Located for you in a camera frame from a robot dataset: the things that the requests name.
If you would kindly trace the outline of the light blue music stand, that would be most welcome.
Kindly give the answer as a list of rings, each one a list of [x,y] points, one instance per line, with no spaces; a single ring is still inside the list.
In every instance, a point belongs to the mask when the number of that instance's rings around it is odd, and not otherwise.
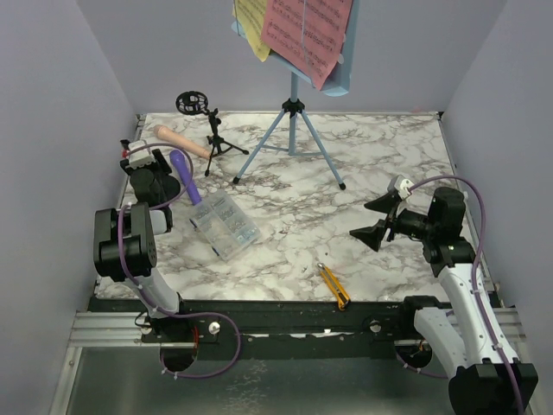
[[[352,12],[352,15],[350,17],[348,31],[347,31],[347,34],[350,36],[350,39],[346,42],[346,52],[347,52],[346,64],[342,69],[334,70],[332,72],[333,77],[325,85],[325,88],[321,90],[321,92],[323,92],[324,94],[330,97],[339,97],[349,93],[350,80],[352,76],[352,66],[353,66],[353,50],[354,50],[357,19],[358,19],[358,12],[359,12],[359,3],[357,1],[354,1],[354,2],[356,3],[356,5],[354,6],[354,11]],[[240,35],[238,33],[236,21],[232,25],[232,29],[237,33],[237,35]],[[242,175],[246,172],[251,162],[254,160],[257,153],[262,148],[267,149],[269,147],[265,142],[267,141],[271,133],[275,130],[275,128],[278,126],[278,124],[283,119],[283,117],[285,115],[289,115],[289,146],[286,149],[288,154],[291,156],[296,156],[298,154],[296,152],[296,120],[298,117],[302,117],[305,125],[308,127],[308,130],[311,133],[311,136],[313,137],[317,146],[319,147],[320,154],[324,156],[329,168],[332,170],[334,177],[336,178],[339,184],[340,189],[344,190],[346,188],[346,184],[340,178],[340,175],[337,169],[335,168],[333,161],[331,160],[331,157],[329,156],[325,147],[323,146],[321,139],[319,138],[314,126],[308,119],[308,114],[305,112],[305,105],[298,98],[299,79],[304,79],[308,81],[307,77],[299,70],[293,68],[288,61],[286,61],[279,55],[275,54],[271,50],[270,50],[269,56],[275,57],[275,59],[280,61],[282,64],[284,64],[284,66],[286,66],[286,68],[288,68],[288,70],[290,70],[291,72],[290,96],[289,96],[289,99],[282,104],[282,109],[277,115],[276,119],[273,121],[269,129],[265,132],[263,138],[261,138],[260,142],[257,144],[255,150],[253,150],[253,152],[250,154],[249,158],[247,159],[247,161],[245,162],[241,170],[234,177],[233,182],[237,184],[240,178],[242,177]]]

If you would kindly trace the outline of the pink sheet music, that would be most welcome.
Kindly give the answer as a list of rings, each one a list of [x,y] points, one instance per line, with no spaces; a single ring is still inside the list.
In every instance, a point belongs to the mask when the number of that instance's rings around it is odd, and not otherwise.
[[[261,37],[321,91],[346,64],[354,1],[269,1]]]

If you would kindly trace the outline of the purple microphone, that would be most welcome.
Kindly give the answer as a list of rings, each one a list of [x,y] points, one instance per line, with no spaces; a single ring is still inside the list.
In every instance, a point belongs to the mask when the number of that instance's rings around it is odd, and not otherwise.
[[[202,199],[193,179],[191,164],[184,153],[179,150],[172,150],[169,153],[169,159],[181,178],[183,186],[186,188],[188,197],[193,206],[198,205]]]

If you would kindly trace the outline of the yellow sheet music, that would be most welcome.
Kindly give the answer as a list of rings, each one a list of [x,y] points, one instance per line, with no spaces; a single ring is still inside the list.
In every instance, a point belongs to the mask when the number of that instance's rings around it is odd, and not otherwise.
[[[262,40],[266,7],[266,0],[232,2],[232,15],[235,17],[238,33],[245,36],[253,54],[261,62],[265,62],[270,54],[270,47]]]

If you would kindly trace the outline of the beige microphone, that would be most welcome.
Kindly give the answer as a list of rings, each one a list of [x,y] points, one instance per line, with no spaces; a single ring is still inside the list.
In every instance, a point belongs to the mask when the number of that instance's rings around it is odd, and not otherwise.
[[[210,150],[207,150],[199,144],[196,144],[193,141],[185,138],[181,134],[170,130],[166,126],[157,124],[153,127],[153,132],[158,139],[170,144],[174,144],[177,147],[201,158],[208,159],[211,155]]]

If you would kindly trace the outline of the black round-base mic stand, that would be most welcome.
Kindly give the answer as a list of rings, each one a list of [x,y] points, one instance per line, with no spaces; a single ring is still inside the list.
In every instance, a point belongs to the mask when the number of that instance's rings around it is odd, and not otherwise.
[[[129,140],[121,141],[122,157],[129,143]],[[140,169],[127,169],[124,172],[129,177],[137,201],[145,202],[153,208],[166,205],[168,201],[174,199],[181,191],[181,184],[171,175],[172,169],[162,152],[158,149],[151,148],[151,150],[156,159],[151,165]]]

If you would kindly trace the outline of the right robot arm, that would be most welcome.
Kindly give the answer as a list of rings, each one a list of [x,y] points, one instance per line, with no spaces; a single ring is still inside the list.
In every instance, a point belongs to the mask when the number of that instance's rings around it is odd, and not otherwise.
[[[455,413],[524,413],[537,386],[537,371],[519,359],[506,339],[486,293],[477,254],[461,236],[466,213],[463,193],[437,188],[426,214],[404,208],[409,196],[408,188],[390,186],[385,195],[364,205],[385,218],[350,232],[373,251],[398,234],[419,240],[448,296],[455,323],[434,299],[407,297],[397,318],[399,332],[427,341],[448,377]]]

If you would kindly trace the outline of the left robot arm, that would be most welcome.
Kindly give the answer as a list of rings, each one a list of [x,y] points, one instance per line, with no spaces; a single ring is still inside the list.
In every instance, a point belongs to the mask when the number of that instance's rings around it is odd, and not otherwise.
[[[129,147],[120,166],[129,176],[137,202],[94,216],[93,263],[101,277],[128,286],[152,319],[162,319],[162,332],[174,342],[185,340],[191,320],[180,311],[181,297],[156,269],[155,236],[173,227],[169,205],[182,195],[163,154],[149,144]]]

